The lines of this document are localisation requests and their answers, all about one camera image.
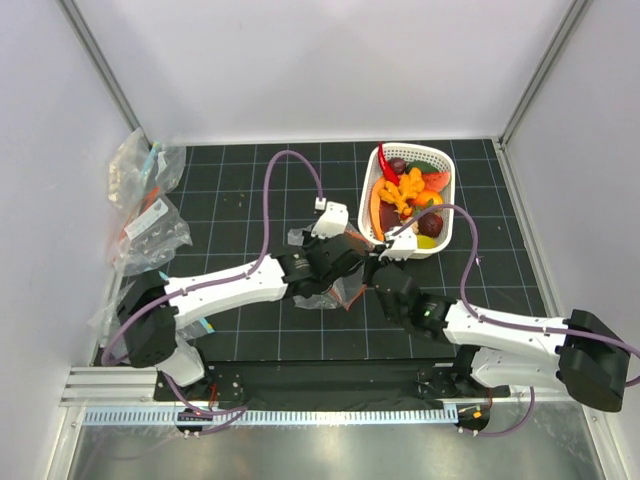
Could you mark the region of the clear zip bag orange zipper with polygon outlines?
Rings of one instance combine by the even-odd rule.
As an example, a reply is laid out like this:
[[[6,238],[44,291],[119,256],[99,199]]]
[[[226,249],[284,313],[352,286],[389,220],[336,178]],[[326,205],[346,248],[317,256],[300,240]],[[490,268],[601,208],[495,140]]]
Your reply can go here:
[[[310,233],[312,225],[308,225],[304,228],[290,229],[287,233],[287,244],[292,246],[302,246],[304,240],[304,233]],[[368,240],[361,235],[351,223],[347,224],[345,233],[351,237],[363,241],[365,246],[372,246]],[[302,296],[294,296],[294,305],[297,308],[306,310],[332,310],[339,307],[346,311],[349,311],[352,304],[362,295],[364,286],[362,278],[364,275],[364,263],[352,268],[346,276],[337,279],[332,286],[321,294],[314,294],[309,298]]]

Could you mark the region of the white perforated plastic basket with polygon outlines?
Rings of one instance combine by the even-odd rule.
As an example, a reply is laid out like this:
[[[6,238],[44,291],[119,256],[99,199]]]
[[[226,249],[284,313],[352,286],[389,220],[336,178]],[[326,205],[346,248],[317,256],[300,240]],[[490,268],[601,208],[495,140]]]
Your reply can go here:
[[[437,172],[449,173],[450,178],[440,191],[440,195],[446,203],[455,202],[456,170],[451,157],[441,150],[409,143],[391,142],[382,145],[382,152],[386,159],[401,158],[407,163],[423,162],[434,167]],[[378,147],[375,147],[370,156],[364,177],[358,213],[358,229],[360,233],[374,244],[381,244],[375,233],[374,216],[372,215],[372,191],[374,184],[383,177],[383,172],[378,162]],[[453,232],[453,215],[451,210],[442,213],[444,226],[435,245],[429,248],[414,247],[408,259],[426,259],[431,255],[443,251],[450,243]]]

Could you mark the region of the yellow orange ginger root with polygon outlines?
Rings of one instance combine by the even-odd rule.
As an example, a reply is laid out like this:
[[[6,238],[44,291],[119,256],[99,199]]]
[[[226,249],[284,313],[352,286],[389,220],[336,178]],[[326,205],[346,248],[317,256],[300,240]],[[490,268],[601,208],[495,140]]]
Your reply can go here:
[[[399,176],[398,184],[386,180],[378,190],[379,199],[395,206],[395,211],[400,214],[411,212],[408,201],[414,200],[425,189],[422,172],[418,168],[412,168],[409,173]]]

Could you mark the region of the red chili pepper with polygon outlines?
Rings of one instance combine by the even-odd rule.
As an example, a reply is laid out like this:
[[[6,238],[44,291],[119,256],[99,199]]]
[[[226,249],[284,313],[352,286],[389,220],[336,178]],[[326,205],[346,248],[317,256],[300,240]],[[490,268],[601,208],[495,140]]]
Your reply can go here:
[[[399,176],[395,173],[395,171],[387,161],[386,156],[384,154],[384,147],[382,143],[380,143],[377,147],[377,160],[378,160],[379,168],[385,180],[388,182],[391,182],[395,186],[398,186],[400,183]]]

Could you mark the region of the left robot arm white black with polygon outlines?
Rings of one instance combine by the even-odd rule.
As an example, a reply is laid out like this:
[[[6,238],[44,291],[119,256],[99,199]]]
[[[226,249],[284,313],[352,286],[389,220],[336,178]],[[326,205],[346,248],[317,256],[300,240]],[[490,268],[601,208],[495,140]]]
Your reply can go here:
[[[236,268],[168,279],[157,270],[146,272],[117,309],[125,359],[134,368],[156,368],[188,399],[200,400],[210,392],[212,377],[204,355],[180,330],[244,305],[322,294],[355,273],[370,252],[370,244],[350,232],[332,238],[305,232],[301,245],[282,245]]]

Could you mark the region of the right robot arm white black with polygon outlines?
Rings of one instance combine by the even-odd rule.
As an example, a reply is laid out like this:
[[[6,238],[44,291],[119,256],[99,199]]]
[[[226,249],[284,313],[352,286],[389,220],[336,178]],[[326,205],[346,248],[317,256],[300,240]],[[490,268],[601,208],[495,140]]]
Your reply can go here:
[[[630,353],[596,315],[575,309],[567,318],[489,310],[422,292],[398,263],[365,263],[385,318],[410,335],[458,346],[450,372],[463,396],[483,387],[532,386],[567,393],[590,408],[621,411]]]

